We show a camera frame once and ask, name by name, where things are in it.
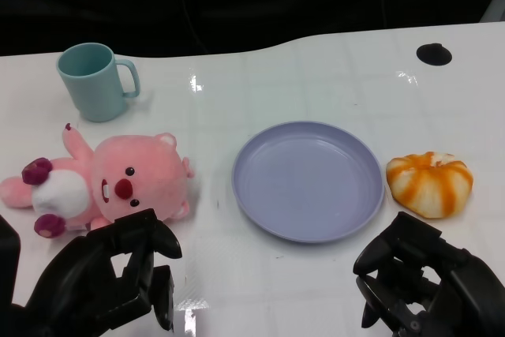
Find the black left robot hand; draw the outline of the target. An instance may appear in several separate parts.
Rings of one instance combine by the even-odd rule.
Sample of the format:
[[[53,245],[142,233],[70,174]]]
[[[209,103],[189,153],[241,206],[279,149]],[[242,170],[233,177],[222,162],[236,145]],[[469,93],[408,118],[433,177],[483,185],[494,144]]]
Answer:
[[[146,209],[69,242],[47,265],[26,305],[13,303],[19,234],[1,221],[1,334],[101,336],[150,312],[174,328],[170,267],[155,253],[182,257],[171,229]]]

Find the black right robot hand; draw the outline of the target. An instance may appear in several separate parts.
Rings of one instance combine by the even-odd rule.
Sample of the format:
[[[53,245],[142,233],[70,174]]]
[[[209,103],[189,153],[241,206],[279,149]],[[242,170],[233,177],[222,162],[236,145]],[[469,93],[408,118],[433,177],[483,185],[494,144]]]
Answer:
[[[394,336],[504,334],[504,286],[492,269],[405,212],[365,247],[353,272],[363,328],[382,320]]]

